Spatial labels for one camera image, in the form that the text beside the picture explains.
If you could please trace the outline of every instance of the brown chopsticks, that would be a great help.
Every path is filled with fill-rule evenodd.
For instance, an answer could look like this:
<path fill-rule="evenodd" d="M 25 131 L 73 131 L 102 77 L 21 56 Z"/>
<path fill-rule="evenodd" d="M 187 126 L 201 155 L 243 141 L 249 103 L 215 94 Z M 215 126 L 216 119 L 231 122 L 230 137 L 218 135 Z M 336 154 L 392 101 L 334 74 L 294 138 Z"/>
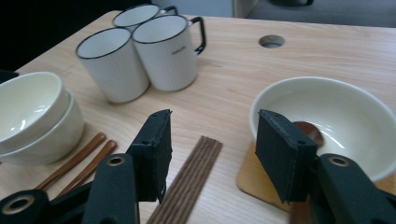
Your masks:
<path fill-rule="evenodd" d="M 187 158 L 163 203 L 148 220 L 152 223 L 186 223 L 207 177 L 218 157 L 222 143 L 202 136 Z"/>
<path fill-rule="evenodd" d="M 104 141 L 106 136 L 104 133 L 98 133 L 79 153 L 77 153 L 72 159 L 65 163 L 61 168 L 52 173 L 47 177 L 41 184 L 39 184 L 36 189 L 46 190 L 50 185 L 52 185 L 61 176 L 69 172 L 73 167 L 82 162 L 86 157 L 88 157 L 96 148 L 98 148 Z"/>
<path fill-rule="evenodd" d="M 117 143 L 113 140 L 108 140 L 102 150 L 96 155 L 96 157 L 85 167 L 84 170 L 79 173 L 76 178 L 74 178 L 70 184 L 68 184 L 62 191 L 59 193 L 59 196 L 66 194 L 68 191 L 78 188 L 81 186 L 84 181 L 86 181 L 96 170 L 98 163 L 107 155 L 112 153 L 117 148 Z"/>

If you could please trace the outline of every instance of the wooden table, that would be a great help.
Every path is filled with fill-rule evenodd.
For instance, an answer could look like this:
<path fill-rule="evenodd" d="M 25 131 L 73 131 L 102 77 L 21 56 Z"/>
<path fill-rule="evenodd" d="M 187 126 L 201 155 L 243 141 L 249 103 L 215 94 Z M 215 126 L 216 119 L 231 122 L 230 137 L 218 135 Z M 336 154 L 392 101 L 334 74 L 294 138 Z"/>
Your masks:
<path fill-rule="evenodd" d="M 396 111 L 396 29 L 209 17 L 205 18 L 207 47 L 198 56 L 199 76 L 192 85 L 173 92 L 150 87 L 135 101 L 111 104 L 78 61 L 75 48 L 88 35 L 111 27 L 117 13 L 107 13 L 19 72 L 54 72 L 76 95 L 85 120 L 85 132 L 77 148 L 104 132 L 118 142 L 117 152 L 125 152 L 148 115 L 166 108 L 173 110 L 174 152 L 168 186 L 201 135 L 222 142 L 223 149 L 189 223 L 288 221 L 287 212 L 247 195 L 235 185 L 253 140 L 249 107 L 268 85 L 289 77 L 335 78 L 371 92 Z M 194 43 L 198 43 L 197 27 L 192 26 L 191 31 Z M 286 43 L 277 49 L 263 48 L 258 42 L 264 35 L 283 36 Z M 39 167 L 1 164 L 0 198 L 35 187 L 72 155 Z M 94 153 L 60 179 L 48 190 L 49 196 L 57 195 L 93 157 Z M 394 179 L 392 175 L 377 185 L 395 193 Z M 156 206 L 140 204 L 143 223 Z"/>

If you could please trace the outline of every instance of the white bowl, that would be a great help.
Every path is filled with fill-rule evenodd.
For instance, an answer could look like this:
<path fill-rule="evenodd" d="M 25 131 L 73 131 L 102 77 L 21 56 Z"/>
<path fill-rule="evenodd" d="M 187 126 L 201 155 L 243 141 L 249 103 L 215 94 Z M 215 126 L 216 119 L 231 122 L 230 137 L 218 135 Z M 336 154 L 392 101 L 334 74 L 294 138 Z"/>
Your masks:
<path fill-rule="evenodd" d="M 82 136 L 84 121 L 73 94 L 66 113 L 43 136 L 20 149 L 0 154 L 0 161 L 24 166 L 44 165 L 68 154 Z"/>
<path fill-rule="evenodd" d="M 256 97 L 250 108 L 255 138 L 260 109 L 290 121 L 307 121 L 320 129 L 324 146 L 318 155 L 334 153 L 355 161 L 372 181 L 396 170 L 396 118 L 371 93 L 324 77 L 279 81 Z"/>
<path fill-rule="evenodd" d="M 53 73 L 31 73 L 2 83 L 0 153 L 25 147 L 48 132 L 69 101 L 61 79 Z"/>

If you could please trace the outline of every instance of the bowl rim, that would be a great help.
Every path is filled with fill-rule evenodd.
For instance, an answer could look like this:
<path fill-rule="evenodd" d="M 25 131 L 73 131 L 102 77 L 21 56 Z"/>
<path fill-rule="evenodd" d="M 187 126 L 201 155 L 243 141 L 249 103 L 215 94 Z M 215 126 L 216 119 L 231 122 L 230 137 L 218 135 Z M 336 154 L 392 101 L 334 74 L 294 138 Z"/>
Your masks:
<path fill-rule="evenodd" d="M 379 104 L 381 106 L 381 108 L 389 115 L 389 117 L 393 119 L 393 122 L 396 125 L 396 116 L 392 112 L 392 110 L 384 102 L 382 102 L 380 99 L 378 99 L 376 96 L 374 96 L 372 93 L 368 92 L 367 90 L 364 90 L 360 87 L 349 84 L 345 81 L 328 78 L 328 77 L 291 77 L 291 78 L 282 79 L 275 83 L 272 83 L 271 85 L 269 85 L 266 88 L 264 88 L 263 90 L 261 90 L 254 98 L 252 104 L 250 105 L 250 109 L 249 109 L 249 126 L 250 126 L 250 131 L 253 134 L 255 139 L 257 138 L 257 128 L 255 125 L 254 116 L 256 113 L 258 113 L 258 111 L 256 111 L 256 105 L 258 104 L 258 102 L 260 101 L 262 96 L 265 93 L 267 93 L 269 90 L 273 89 L 274 87 L 276 87 L 278 85 L 284 84 L 286 82 L 302 80 L 302 79 L 325 80 L 328 82 L 336 83 L 337 85 L 340 85 L 340 86 L 349 87 L 349 88 L 353 89 L 354 91 L 360 91 L 361 93 L 365 94 L 370 99 L 375 101 L 377 104 Z"/>
<path fill-rule="evenodd" d="M 70 101 L 69 101 L 69 106 L 67 107 L 67 110 L 64 113 L 64 115 L 62 116 L 62 118 L 48 132 L 43 134 L 41 137 L 37 138 L 34 142 L 30 143 L 29 145 L 27 145 L 25 147 L 18 148 L 16 150 L 13 150 L 13 151 L 10 151 L 10 152 L 7 152 L 7 153 L 0 154 L 0 160 L 1 160 L 1 158 L 9 157 L 9 156 L 14 155 L 14 154 L 18 154 L 18 153 L 26 150 L 27 148 L 31 147 L 32 145 L 36 144 L 37 142 L 40 142 L 44 138 L 48 137 L 48 135 L 50 135 L 51 133 L 55 132 L 55 130 L 58 129 L 58 127 L 62 123 L 64 123 L 64 120 L 70 114 L 70 111 L 74 107 L 74 104 L 75 104 L 75 101 L 76 101 L 75 96 L 73 95 L 73 93 L 70 90 L 68 90 L 68 89 L 66 89 L 66 91 L 67 91 L 67 94 L 69 94 Z"/>
<path fill-rule="evenodd" d="M 46 116 L 46 115 L 49 113 L 49 111 L 51 111 L 51 109 L 54 107 L 54 105 L 56 104 L 56 102 L 61 98 L 62 92 L 64 91 L 64 84 L 63 84 L 61 78 L 60 78 L 58 75 L 56 75 L 55 73 L 46 72 L 46 71 L 43 71 L 43 72 L 33 72 L 33 73 L 25 74 L 25 75 L 22 75 L 22 76 L 18 76 L 18 77 L 12 78 L 11 80 L 8 80 L 8 81 L 6 81 L 6 82 L 0 84 L 0 87 L 1 87 L 1 86 L 6 86 L 6 85 L 12 85 L 12 84 L 10 84 L 10 83 L 16 82 L 16 81 L 18 81 L 18 80 L 20 80 L 20 79 L 26 79 L 26 78 L 31 78 L 31 77 L 35 77 L 35 76 L 42 76 L 42 75 L 51 77 L 51 78 L 53 78 L 54 80 L 56 80 L 56 82 L 57 82 L 57 84 L 58 84 L 58 87 L 59 87 L 58 90 L 56 91 L 56 94 L 55 94 L 54 97 L 53 97 L 53 100 L 52 100 L 51 105 L 49 106 L 49 108 L 47 109 L 47 111 L 45 111 L 43 114 L 41 114 L 34 122 L 32 122 L 30 125 L 26 126 L 24 129 L 22 129 L 22 130 L 20 130 L 20 131 L 18 131 L 18 132 L 16 132 L 16 133 L 14 133 L 14 134 L 12 134 L 12 135 L 10 135 L 10 136 L 8 136 L 8 137 L 2 138 L 2 137 L 0 136 L 0 145 L 6 143 L 6 142 L 9 141 L 9 140 L 12 140 L 12 139 L 16 138 L 17 135 L 20 134 L 20 133 L 27 133 L 27 132 L 29 132 L 29 130 L 32 129 L 31 127 L 33 127 L 34 124 L 35 124 L 38 120 L 42 119 L 44 116 Z"/>
<path fill-rule="evenodd" d="M 302 79 L 325 80 L 327 82 L 335 83 L 339 86 L 342 86 L 343 88 L 347 87 L 347 88 L 352 89 L 353 91 L 358 91 L 358 92 L 362 93 L 363 95 L 367 96 L 368 98 L 370 98 L 378 106 L 380 106 L 381 110 L 384 112 L 384 114 L 386 114 L 389 117 L 389 120 L 392 121 L 393 125 L 396 126 L 396 115 L 393 113 L 393 111 L 384 102 L 382 102 L 379 98 L 375 97 L 372 93 L 368 92 L 367 90 L 365 90 L 363 88 L 354 86 L 354 85 L 349 84 L 345 81 L 336 80 L 336 79 L 332 79 L 332 78 L 328 78 L 328 77 L 292 77 L 292 78 L 286 78 L 286 79 L 279 80 L 278 82 L 272 83 L 271 85 L 267 86 L 266 88 L 261 90 L 259 92 L 259 94 L 256 95 L 254 101 L 252 102 L 252 104 L 250 106 L 250 111 L 249 111 L 250 132 L 253 135 L 255 141 L 257 141 L 257 127 L 256 127 L 256 123 L 255 123 L 255 116 L 256 116 L 256 113 L 259 112 L 259 111 L 257 111 L 256 107 L 257 107 L 258 102 L 261 100 L 262 96 L 278 85 L 284 84 L 286 82 L 296 81 L 296 80 L 300 81 Z M 387 177 L 388 175 L 390 175 L 391 173 L 393 173 L 395 170 L 396 170 L 396 161 L 393 162 L 389 167 L 387 167 L 387 169 L 384 169 L 382 172 L 372 175 L 370 177 L 370 179 L 374 182 L 381 180 L 381 179 Z"/>

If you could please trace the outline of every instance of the wooden coaster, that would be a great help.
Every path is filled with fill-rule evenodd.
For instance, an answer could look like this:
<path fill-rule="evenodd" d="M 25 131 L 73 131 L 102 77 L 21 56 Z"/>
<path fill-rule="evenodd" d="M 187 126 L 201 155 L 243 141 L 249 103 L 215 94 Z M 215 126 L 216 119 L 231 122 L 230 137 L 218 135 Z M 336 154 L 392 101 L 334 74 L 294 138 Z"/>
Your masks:
<path fill-rule="evenodd" d="M 274 185 L 269 176 L 262 168 L 262 164 L 257 158 L 256 145 L 251 143 L 250 149 L 247 152 L 244 162 L 236 177 L 236 185 L 246 194 L 258 198 L 266 203 L 272 204 L 285 211 L 290 211 L 290 206 L 287 203 L 282 203 L 277 196 Z M 396 173 L 380 180 L 375 185 L 390 194 L 396 194 Z"/>

